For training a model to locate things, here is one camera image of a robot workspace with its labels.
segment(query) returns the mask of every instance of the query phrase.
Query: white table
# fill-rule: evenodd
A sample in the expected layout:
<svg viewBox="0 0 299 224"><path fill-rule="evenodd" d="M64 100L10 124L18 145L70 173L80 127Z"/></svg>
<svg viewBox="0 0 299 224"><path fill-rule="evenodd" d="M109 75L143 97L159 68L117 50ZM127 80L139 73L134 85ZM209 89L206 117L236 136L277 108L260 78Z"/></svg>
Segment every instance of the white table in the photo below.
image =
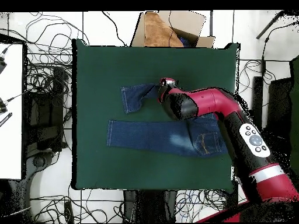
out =
<svg viewBox="0 0 299 224"><path fill-rule="evenodd" d="M0 43L0 53L7 46ZM0 98L3 101L22 93L22 49L21 44L14 44L5 54L7 66L0 74ZM22 176L22 96L12 100L7 109L0 115L1 121L12 113L12 117L0 127L0 179L16 180Z"/></svg>

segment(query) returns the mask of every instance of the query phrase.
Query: cardboard box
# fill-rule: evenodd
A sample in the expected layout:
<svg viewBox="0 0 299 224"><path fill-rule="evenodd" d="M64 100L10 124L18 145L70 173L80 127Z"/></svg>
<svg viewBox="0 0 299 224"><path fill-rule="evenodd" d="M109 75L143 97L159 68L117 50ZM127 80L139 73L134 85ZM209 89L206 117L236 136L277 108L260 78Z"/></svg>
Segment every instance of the cardboard box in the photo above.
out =
<svg viewBox="0 0 299 224"><path fill-rule="evenodd" d="M203 28L206 17L192 11L185 10L161 10L158 12L159 17L169 27L172 27L177 35L180 35L192 43L195 47L211 48L214 44L215 37L200 37L201 29ZM131 42L132 47L143 47L145 41L145 18L141 13L135 34Z"/></svg>

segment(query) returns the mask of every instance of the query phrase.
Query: denim jeans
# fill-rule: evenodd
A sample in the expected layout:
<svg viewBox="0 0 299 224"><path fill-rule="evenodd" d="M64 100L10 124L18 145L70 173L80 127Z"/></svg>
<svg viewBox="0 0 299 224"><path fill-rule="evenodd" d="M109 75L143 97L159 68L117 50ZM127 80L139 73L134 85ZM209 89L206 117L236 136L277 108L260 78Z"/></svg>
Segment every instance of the denim jeans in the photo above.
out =
<svg viewBox="0 0 299 224"><path fill-rule="evenodd" d="M122 87L121 94L128 114L138 111L144 99L158 98L158 87L154 84ZM194 157L227 153L214 114L170 122L110 120L107 145Z"/></svg>

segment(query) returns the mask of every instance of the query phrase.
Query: green board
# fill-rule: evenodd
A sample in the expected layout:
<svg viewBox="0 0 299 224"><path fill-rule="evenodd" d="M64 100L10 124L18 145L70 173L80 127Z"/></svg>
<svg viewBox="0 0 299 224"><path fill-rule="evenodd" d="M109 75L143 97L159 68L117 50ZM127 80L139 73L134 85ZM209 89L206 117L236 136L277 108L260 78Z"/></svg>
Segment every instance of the green board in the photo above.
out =
<svg viewBox="0 0 299 224"><path fill-rule="evenodd" d="M77 160L73 162L72 186L231 192L229 155L193 158L115 148L106 146L106 138L109 120L171 121L155 99L147 99L140 111L126 114L122 86L158 83L169 77L179 80L184 90L216 86L233 92L238 52L238 44L225 49L88 47L81 40L73 41L73 61L77 63L73 78L77 81L77 123L73 122L77 141L73 151Z"/></svg>
<svg viewBox="0 0 299 224"><path fill-rule="evenodd" d="M299 175L299 57L290 62L290 69L291 77L294 80L294 87L290 92L292 101L290 164L296 174Z"/></svg>

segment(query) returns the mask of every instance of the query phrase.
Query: circular button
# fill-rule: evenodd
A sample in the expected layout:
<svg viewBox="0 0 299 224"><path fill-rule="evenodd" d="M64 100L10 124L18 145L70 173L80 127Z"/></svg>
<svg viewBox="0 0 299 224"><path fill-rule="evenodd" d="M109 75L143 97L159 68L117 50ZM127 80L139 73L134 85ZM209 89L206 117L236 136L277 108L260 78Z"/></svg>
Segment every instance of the circular button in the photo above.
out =
<svg viewBox="0 0 299 224"><path fill-rule="evenodd" d="M263 139L260 136L253 135L253 136L250 137L249 142L253 146L260 146L263 143Z"/></svg>

